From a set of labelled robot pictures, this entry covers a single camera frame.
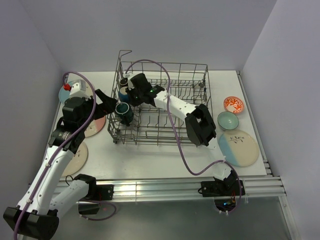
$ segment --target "metal wire basket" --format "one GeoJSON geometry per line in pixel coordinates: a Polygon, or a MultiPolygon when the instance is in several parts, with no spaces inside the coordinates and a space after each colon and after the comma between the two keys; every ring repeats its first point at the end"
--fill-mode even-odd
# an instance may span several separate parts
{"type": "MultiPolygon", "coordinates": [[[[131,50],[121,50],[118,55],[111,97],[119,101],[120,80],[124,72],[133,61],[122,61],[124,55],[131,50]]],[[[170,93],[188,103],[208,107],[211,115],[212,101],[208,65],[198,63],[173,63],[159,62],[169,73],[171,79],[170,93]]],[[[168,87],[168,77],[161,67],[151,62],[139,62],[134,64],[130,72],[143,72],[152,86],[160,85],[168,87]]],[[[130,126],[121,123],[121,119],[115,113],[107,115],[108,132],[114,143],[122,142],[134,144],[177,144],[168,113],[161,108],[149,104],[141,104],[132,107],[133,121],[130,126]]],[[[186,124],[178,117],[172,116],[174,125],[182,144],[191,144],[187,136],[186,124]]]]}

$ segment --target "bowl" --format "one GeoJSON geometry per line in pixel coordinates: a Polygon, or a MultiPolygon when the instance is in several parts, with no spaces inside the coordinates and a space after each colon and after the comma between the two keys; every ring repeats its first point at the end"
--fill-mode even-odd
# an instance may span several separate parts
{"type": "Polygon", "coordinates": [[[244,102],[236,96],[228,96],[223,101],[224,109],[228,112],[239,114],[245,109],[244,102]]]}
{"type": "Polygon", "coordinates": [[[234,113],[223,111],[218,115],[218,124],[225,131],[234,130],[239,126],[239,119],[234,113]]]}

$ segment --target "orange patterned bowl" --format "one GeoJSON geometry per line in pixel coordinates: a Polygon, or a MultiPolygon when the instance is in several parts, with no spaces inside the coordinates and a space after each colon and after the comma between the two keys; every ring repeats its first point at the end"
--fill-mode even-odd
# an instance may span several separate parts
{"type": "Polygon", "coordinates": [[[245,109],[244,102],[236,96],[228,96],[223,101],[224,109],[228,112],[239,114],[245,109]]]}

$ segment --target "blue and white plate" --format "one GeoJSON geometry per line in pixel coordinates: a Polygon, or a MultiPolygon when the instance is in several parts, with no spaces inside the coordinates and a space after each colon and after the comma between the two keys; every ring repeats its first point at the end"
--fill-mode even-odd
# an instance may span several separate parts
{"type": "Polygon", "coordinates": [[[226,131],[218,143],[225,160],[234,166],[247,167],[258,159],[259,146],[245,131],[226,131]]]}

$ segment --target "ceramic plate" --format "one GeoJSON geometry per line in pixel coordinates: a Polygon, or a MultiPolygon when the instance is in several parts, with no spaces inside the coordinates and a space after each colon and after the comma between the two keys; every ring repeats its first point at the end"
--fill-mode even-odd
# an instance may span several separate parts
{"type": "MultiPolygon", "coordinates": [[[[68,84],[70,86],[72,86],[73,84],[75,84],[75,82],[78,82],[78,81],[84,81],[84,80],[74,80],[74,81],[70,81],[68,82],[68,84]]],[[[88,96],[92,96],[93,93],[92,93],[92,90],[90,88],[90,86],[86,83],[85,84],[85,88],[86,88],[86,91],[85,93],[88,95],[88,96]]],[[[59,91],[59,100],[62,104],[65,104],[65,101],[69,98],[69,95],[70,95],[70,92],[65,90],[63,87],[61,87],[60,91],[59,91]]]]}
{"type": "Polygon", "coordinates": [[[91,137],[95,134],[97,134],[98,132],[101,131],[101,129],[103,129],[103,127],[105,126],[106,123],[106,116],[97,119],[97,120],[93,120],[90,125],[86,128],[86,130],[84,131],[84,135],[85,137],[91,137]]]}
{"type": "Polygon", "coordinates": [[[225,160],[232,165],[247,167],[258,159],[259,146],[245,131],[226,131],[218,143],[225,160]]]}
{"type": "Polygon", "coordinates": [[[75,155],[73,156],[69,164],[66,166],[61,177],[72,175],[78,172],[85,165],[87,158],[88,148],[87,145],[84,142],[82,142],[78,148],[78,151],[76,151],[75,155]]]}

